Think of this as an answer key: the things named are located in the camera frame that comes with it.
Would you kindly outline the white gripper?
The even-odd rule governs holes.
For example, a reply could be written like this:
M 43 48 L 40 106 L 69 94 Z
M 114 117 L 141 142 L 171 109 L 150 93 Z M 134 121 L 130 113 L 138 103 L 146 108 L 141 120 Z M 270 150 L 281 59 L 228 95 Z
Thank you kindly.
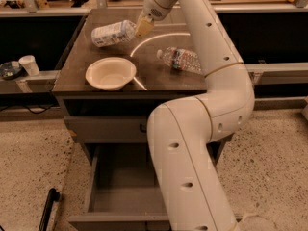
M 137 38 L 143 38 L 154 28 L 154 21 L 163 20 L 177 0 L 144 0 L 143 13 L 140 14 L 135 30 Z

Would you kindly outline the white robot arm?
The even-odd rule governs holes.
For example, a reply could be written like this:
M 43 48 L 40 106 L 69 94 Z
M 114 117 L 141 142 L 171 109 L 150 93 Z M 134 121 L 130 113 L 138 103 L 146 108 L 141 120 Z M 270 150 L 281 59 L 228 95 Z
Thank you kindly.
M 243 126 L 254 90 L 243 60 L 209 0 L 144 0 L 140 20 L 180 5 L 204 73 L 204 93 L 153 110 L 147 139 L 172 231 L 241 231 L 207 150 Z

